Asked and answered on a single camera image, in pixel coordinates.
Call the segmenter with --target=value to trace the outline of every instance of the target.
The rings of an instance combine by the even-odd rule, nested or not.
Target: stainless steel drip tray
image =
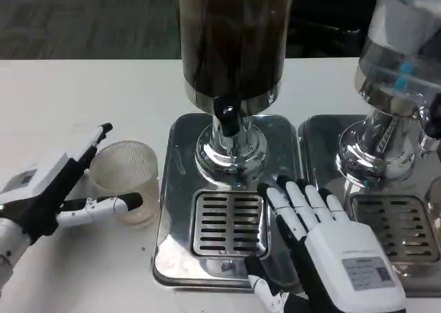
[[[423,202],[416,196],[355,195],[359,222],[370,225],[393,263],[433,263],[440,251]]]
[[[255,181],[220,187],[196,167],[194,153],[207,114],[186,114],[170,130],[161,190],[161,220],[153,258],[154,278],[175,290],[251,290],[244,257],[261,257],[271,280],[299,291],[300,283],[274,215],[257,195],[273,173],[298,177],[297,138],[288,120],[255,116],[268,142],[267,169]]]
[[[196,198],[193,252],[237,258],[268,253],[263,199],[248,192],[201,192]]]
[[[417,157],[407,178],[391,181],[382,189],[356,187],[337,170],[336,156],[340,135],[363,119],[366,116],[319,115],[304,122],[299,141],[305,176],[314,185],[331,190],[353,218],[373,228],[408,297],[441,296],[438,155]],[[418,133],[417,122],[412,130]]]

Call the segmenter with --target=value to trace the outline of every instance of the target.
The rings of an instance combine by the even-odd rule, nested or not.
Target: cylindrical container
[[[143,204],[116,218],[128,225],[147,225],[159,212],[158,161],[144,143],[122,141],[102,149],[90,164],[89,178],[99,196],[139,192]]]
[[[392,110],[413,117],[412,112],[441,92],[440,4],[441,0],[377,1],[356,85],[365,89],[367,83],[389,97],[363,92],[368,103],[389,114]],[[413,111],[393,100],[396,97]]]
[[[187,94],[213,114],[212,99],[246,101],[258,113],[278,95],[291,0],[179,0]]]

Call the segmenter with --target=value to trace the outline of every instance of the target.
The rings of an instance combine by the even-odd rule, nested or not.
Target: drip tray grate
[[[356,195],[352,206],[357,220],[372,227],[391,262],[433,262],[440,258],[418,198]]]
[[[268,251],[267,212],[258,194],[203,192],[196,198],[193,251],[240,257]]]

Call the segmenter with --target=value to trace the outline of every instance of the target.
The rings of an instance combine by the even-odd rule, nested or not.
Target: floor
[[[176,0],[0,0],[0,59],[176,59]]]

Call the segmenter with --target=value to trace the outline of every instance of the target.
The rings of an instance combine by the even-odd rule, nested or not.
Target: robotic hand
[[[372,229],[350,221],[326,189],[317,191],[286,176],[279,176],[277,185],[260,183],[258,192],[276,214],[310,310],[404,313],[404,290]],[[247,257],[245,265],[254,292],[270,312],[293,307],[291,296],[280,293],[258,258]]]
[[[74,156],[52,153],[14,175],[0,191],[0,295],[18,260],[41,236],[141,206],[138,193],[65,201],[112,128],[110,123],[99,126]]]

